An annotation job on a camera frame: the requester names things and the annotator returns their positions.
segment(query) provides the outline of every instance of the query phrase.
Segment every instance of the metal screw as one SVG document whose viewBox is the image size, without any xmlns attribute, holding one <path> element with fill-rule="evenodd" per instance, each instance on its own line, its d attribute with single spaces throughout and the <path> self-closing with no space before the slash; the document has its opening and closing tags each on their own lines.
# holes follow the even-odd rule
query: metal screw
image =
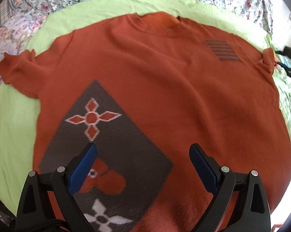
<svg viewBox="0 0 291 232">
<path fill-rule="evenodd" d="M 253 170 L 253 171 L 252 171 L 252 175 L 253 175 L 253 176 L 258 176 L 258 172 L 255 171 L 255 170 Z"/>
<path fill-rule="evenodd" d="M 30 171 L 30 172 L 29 172 L 29 177 L 33 177 L 35 174 L 36 174 L 35 171 Z"/>
<path fill-rule="evenodd" d="M 64 166 L 60 166 L 60 167 L 57 168 L 56 171 L 58 171 L 59 173 L 62 173 L 62 172 L 65 171 L 65 167 Z"/>
<path fill-rule="evenodd" d="M 222 167 L 222 171 L 225 172 L 225 173 L 228 173 L 229 172 L 229 167 L 223 166 Z"/>
</svg>

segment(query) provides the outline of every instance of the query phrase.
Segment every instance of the blue gripper pad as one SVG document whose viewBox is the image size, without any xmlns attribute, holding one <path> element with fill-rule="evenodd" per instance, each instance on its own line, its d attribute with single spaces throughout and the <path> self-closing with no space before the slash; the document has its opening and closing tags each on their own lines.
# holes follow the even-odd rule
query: blue gripper pad
<svg viewBox="0 0 291 232">
<path fill-rule="evenodd" d="M 218 192 L 217 184 L 219 179 L 217 179 L 217 175 L 213 170 L 219 170 L 219 165 L 213 158 L 207 156 L 198 144 L 191 145 L 189 148 L 189 157 L 205 189 L 215 195 Z"/>
<path fill-rule="evenodd" d="M 80 163 L 75 167 L 69 177 L 69 186 L 68 192 L 72 196 L 74 193 L 80 191 L 83 182 L 86 179 L 91 167 L 93 166 L 96 158 L 97 158 L 97 148 L 94 144 L 92 144 L 87 152 L 84 154 Z"/>
</svg>

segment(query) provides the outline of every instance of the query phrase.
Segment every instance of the orange flower motif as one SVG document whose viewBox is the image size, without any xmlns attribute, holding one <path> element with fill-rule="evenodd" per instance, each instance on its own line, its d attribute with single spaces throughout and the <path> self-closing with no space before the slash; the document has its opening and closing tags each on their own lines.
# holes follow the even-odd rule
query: orange flower motif
<svg viewBox="0 0 291 232">
<path fill-rule="evenodd" d="M 94 98 L 91 98 L 89 102 L 86 104 L 87 113 L 84 116 L 75 115 L 72 116 L 71 118 L 66 119 L 67 122 L 75 125 L 85 123 L 88 126 L 88 128 L 85 131 L 85 135 L 88 137 L 89 141 L 93 141 L 99 134 L 99 129 L 96 126 L 96 124 L 99 121 L 109 122 L 121 116 L 121 114 L 113 113 L 110 111 L 106 111 L 103 114 L 99 115 L 96 112 L 96 109 L 98 107 L 99 105 L 96 102 L 96 100 Z"/>
<path fill-rule="evenodd" d="M 105 194 L 120 194 L 125 186 L 125 178 L 114 170 L 109 170 L 108 166 L 97 158 L 80 189 L 80 193 L 86 193 L 96 187 Z"/>
</svg>

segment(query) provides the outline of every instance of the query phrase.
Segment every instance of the sweater sleeve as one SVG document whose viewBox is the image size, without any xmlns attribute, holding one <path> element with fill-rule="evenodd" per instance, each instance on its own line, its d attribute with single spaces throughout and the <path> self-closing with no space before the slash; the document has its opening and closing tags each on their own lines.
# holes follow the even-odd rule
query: sweater sleeve
<svg viewBox="0 0 291 232">
<path fill-rule="evenodd" d="M 4 83 L 11 84 L 22 94 L 38 98 L 48 78 L 55 70 L 72 40 L 73 32 L 55 39 L 51 47 L 35 57 L 35 51 L 25 50 L 20 55 L 4 54 L 0 62 L 0 75 Z"/>
</svg>

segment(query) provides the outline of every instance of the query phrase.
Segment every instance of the white flower motif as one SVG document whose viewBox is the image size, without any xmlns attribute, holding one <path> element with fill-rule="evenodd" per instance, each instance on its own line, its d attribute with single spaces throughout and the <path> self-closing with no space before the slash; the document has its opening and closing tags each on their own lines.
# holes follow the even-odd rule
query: white flower motif
<svg viewBox="0 0 291 232">
<path fill-rule="evenodd" d="M 94 169 L 91 169 L 91 170 L 89 171 L 89 173 L 88 173 L 88 176 L 89 176 L 90 178 L 95 178 L 97 175 L 98 175 L 98 173 L 97 173 L 97 171 L 94 170 Z"/>
<path fill-rule="evenodd" d="M 84 214 L 84 216 L 88 220 L 88 222 L 97 223 L 101 232 L 112 232 L 112 229 L 109 227 L 110 223 L 121 225 L 132 222 L 132 220 L 118 215 L 112 217 L 106 216 L 106 208 L 98 199 L 95 200 L 92 206 L 92 210 L 94 210 L 96 213 L 94 216 L 91 216 L 89 214 Z"/>
</svg>

